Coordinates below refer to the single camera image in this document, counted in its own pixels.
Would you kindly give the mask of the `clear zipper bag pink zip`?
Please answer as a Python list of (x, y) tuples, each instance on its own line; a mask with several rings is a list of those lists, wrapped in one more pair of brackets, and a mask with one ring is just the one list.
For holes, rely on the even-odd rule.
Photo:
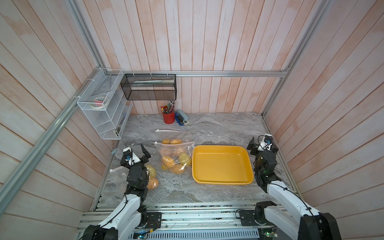
[(130, 173), (126, 167), (117, 167), (109, 170), (110, 184), (115, 185), (120, 193), (125, 193), (127, 187), (156, 189), (160, 183), (156, 178), (157, 171), (150, 165), (145, 164), (145, 169), (138, 168), (138, 173)]

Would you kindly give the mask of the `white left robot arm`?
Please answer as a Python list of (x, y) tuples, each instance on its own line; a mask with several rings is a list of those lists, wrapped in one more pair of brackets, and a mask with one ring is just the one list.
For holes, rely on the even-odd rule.
[(127, 188), (121, 203), (98, 225), (89, 225), (81, 240), (126, 240), (134, 235), (143, 238), (161, 227), (162, 213), (148, 213), (144, 201), (148, 191), (159, 186), (146, 164), (152, 155), (141, 145), (142, 157), (127, 147), (123, 149), (121, 166), (129, 170)]

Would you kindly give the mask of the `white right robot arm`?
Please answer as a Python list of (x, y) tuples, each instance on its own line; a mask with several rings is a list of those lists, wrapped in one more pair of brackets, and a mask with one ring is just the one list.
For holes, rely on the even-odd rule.
[(254, 172), (258, 186), (275, 200), (258, 202), (254, 211), (239, 210), (243, 226), (275, 225), (293, 240), (339, 240), (337, 220), (321, 213), (291, 191), (275, 174), (278, 147), (273, 136), (252, 138), (247, 149), (255, 156)]

